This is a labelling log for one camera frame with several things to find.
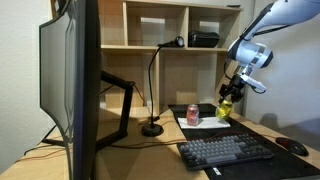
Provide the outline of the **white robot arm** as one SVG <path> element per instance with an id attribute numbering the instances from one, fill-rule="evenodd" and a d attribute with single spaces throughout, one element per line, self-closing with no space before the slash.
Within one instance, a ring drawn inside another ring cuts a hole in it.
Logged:
<path id="1" fill-rule="evenodd" d="M 239 102 L 246 85 L 260 94 L 266 91 L 266 87 L 250 75 L 256 69 L 267 67 L 273 52 L 264 45 L 252 43 L 255 36 L 303 23 L 319 13 L 320 0 L 277 0 L 268 4 L 228 49 L 227 59 L 237 61 L 238 67 L 229 84 L 221 86 L 219 103 L 227 97 L 232 103 Z"/>

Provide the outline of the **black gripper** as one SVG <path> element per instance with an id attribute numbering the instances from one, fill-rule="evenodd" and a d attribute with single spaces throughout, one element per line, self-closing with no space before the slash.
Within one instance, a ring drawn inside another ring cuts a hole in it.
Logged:
<path id="1" fill-rule="evenodd" d="M 242 89 L 245 87 L 245 81 L 239 76 L 234 75 L 229 84 L 223 84 L 219 90 L 219 103 L 222 103 L 228 96 L 231 97 L 231 102 L 239 102 L 244 96 Z"/>

